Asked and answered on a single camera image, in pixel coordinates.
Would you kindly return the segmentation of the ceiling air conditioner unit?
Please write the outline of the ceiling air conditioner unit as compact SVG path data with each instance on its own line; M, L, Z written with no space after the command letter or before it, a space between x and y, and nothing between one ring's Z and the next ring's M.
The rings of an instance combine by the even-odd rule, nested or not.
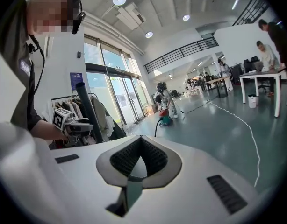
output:
M130 30L137 29L146 22L145 17L139 12L134 2L128 4L126 7L119 8L116 17Z

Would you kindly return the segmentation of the pile of clothes and bags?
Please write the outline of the pile of clothes and bags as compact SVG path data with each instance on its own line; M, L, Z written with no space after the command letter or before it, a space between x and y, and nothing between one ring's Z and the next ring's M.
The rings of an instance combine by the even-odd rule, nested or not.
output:
M97 128L101 133L102 141L113 141L126 137L126 133L110 116L106 107L99 101L95 94L89 97L89 103L84 104L80 99L69 99L66 102L49 102L46 110L43 112L43 119L48 123L52 123L53 113L55 109L63 108L74 113L78 119L88 118L90 124L93 125L93 130L90 130L90 135L87 137L89 145L97 144L97 138L94 134L94 129ZM51 149L61 149L69 147L77 147L71 145L67 140L50 140L53 143Z

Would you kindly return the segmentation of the glass entrance doors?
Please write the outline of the glass entrance doors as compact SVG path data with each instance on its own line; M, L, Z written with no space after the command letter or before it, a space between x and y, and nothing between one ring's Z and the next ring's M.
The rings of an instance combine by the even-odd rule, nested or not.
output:
M121 126L140 122L147 99L130 55L89 36L84 38L83 55L90 91L111 117Z

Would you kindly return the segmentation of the round wooden table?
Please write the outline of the round wooden table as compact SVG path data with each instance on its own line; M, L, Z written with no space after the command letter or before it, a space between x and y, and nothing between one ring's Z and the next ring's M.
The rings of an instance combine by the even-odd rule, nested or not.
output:
M220 77L220 78L216 78L216 79L214 79L214 80L211 80L211 81L208 81L208 82L206 82L206 84L214 84L215 85L215 87L216 87L216 90L217 90L217 98L225 98L225 97L227 97L228 96L228 89L227 89L227 87L226 87L226 82L225 82L225 79L226 79L227 77ZM224 83L224 91L225 91L225 93L224 94L221 94L221 92L220 92L220 82L223 82Z

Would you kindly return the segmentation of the black equipment case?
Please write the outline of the black equipment case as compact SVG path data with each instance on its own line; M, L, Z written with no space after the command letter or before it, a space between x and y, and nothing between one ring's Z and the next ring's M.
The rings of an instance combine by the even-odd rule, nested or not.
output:
M240 83L240 76L244 74L242 65L241 64L236 64L234 66L230 67L230 72L233 78L233 83L239 84Z

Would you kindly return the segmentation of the cardboard box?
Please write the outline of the cardboard box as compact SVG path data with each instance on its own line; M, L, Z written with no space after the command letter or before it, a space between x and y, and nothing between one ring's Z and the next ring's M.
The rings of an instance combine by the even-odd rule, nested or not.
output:
M158 107L155 104L146 106L147 113L149 115L155 114L158 111Z

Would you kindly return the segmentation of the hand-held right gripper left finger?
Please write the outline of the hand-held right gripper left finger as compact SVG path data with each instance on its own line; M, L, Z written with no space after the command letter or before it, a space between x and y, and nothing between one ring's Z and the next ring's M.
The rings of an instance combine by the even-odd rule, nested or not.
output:
M51 151L54 158L76 154L79 158L60 163L58 167L70 184L71 200L77 205L77 224L131 224L124 217L120 217L106 208L119 197L121 188L107 184L96 168L96 160L100 154L108 151L134 136L127 136L114 141L103 142L95 145L56 149Z

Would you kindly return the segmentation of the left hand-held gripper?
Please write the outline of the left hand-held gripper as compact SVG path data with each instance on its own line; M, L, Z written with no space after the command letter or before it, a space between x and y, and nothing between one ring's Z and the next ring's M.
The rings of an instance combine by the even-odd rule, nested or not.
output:
M71 111L59 108L54 110L52 123L67 137L71 145L89 145L87 137L90 130L93 130L93 125L88 118L78 119Z

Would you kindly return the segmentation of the person's left forearm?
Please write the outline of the person's left forearm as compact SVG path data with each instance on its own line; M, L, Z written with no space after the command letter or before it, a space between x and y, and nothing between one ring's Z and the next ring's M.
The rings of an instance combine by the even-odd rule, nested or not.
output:
M53 124L40 120L30 131L31 135L46 141L67 140L67 137Z

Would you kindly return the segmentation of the group of distant people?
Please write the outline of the group of distant people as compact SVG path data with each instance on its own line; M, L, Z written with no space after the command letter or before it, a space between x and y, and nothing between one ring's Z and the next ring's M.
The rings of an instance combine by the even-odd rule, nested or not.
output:
M210 81L214 80L216 76L210 75L207 72L205 74L199 74L197 77L188 78L185 80L185 84L188 87L198 87L201 91L210 91L216 88L215 84L209 84Z

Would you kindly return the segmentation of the red and teal vacuum cleaner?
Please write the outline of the red and teal vacuum cleaner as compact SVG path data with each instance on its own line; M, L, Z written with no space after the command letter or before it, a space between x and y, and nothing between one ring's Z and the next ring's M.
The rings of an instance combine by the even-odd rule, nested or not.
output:
M170 126L172 119L169 116L168 110L161 110L159 112L159 126Z

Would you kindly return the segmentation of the white low table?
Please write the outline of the white low table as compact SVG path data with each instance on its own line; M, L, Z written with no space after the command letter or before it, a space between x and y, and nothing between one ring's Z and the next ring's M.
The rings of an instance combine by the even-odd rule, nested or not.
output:
M202 89L201 87L194 87L193 89L190 89L190 90L187 90L185 93L184 93L184 96L186 98L190 97L190 96L194 96L194 95L201 95L202 94Z

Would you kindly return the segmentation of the white waste bin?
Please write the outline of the white waste bin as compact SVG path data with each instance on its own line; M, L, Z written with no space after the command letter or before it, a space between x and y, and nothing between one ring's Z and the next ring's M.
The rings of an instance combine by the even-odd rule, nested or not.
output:
M258 97L255 94L248 95L248 105L250 108L256 108L258 106Z

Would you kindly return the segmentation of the person's dark t-shirt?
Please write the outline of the person's dark t-shirt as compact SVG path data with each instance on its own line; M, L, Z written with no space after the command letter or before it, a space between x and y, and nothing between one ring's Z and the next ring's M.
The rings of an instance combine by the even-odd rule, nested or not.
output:
M0 20L0 122L31 131L41 118L34 109L26 8L25 0L16 0Z

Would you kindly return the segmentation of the grey laptop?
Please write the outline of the grey laptop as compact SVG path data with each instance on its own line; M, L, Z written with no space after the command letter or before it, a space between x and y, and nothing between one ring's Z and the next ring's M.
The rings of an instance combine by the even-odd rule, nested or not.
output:
M257 61L257 62L252 63L252 68L257 72L261 72L263 67L264 65L262 61Z

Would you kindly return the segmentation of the blue wall poster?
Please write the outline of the blue wall poster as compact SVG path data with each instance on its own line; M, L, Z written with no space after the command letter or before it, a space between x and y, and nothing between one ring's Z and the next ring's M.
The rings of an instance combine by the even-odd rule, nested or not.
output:
M83 76L81 72L70 72L70 82L72 91L76 90L76 85L83 82Z

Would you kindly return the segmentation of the white-legged desk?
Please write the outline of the white-legged desk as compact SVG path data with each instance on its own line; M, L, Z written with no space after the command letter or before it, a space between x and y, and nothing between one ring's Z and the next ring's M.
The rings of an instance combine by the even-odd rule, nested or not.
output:
M280 86L280 78L281 75L285 73L285 68L278 68L273 69L271 71L261 72L261 71L255 71L252 73L246 73L239 76L240 84L241 84L241 91L242 91L242 101L245 104L246 103L246 94L245 94L245 87L244 87L244 79L253 78L256 88L256 96L259 96L258 92L258 78L270 78L273 77L275 79L276 85L275 85L275 113L274 117L278 118L280 115L280 103L281 103L281 86Z

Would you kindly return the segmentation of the black balcony railing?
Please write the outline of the black balcony railing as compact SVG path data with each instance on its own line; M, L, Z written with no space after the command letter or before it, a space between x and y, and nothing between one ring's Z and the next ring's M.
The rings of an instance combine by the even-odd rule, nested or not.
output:
M270 7L266 0L250 0L232 26L252 24Z
M204 50L213 48L213 47L218 47L218 42L214 37L210 38L205 38L187 45L184 45L178 49L175 49L173 51L170 51L154 60L151 62L147 63L144 65L146 71L148 74L151 72L166 66L172 62L175 62L179 59L182 59L186 56L202 52Z

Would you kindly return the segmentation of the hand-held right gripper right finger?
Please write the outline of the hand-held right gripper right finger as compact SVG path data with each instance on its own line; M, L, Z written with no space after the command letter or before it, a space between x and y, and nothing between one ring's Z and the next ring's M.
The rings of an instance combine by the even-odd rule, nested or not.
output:
M124 220L127 224L245 224L257 199L255 188L238 173L197 148L152 138L176 152L182 167L163 188L145 189ZM247 203L230 214L207 178L221 176Z

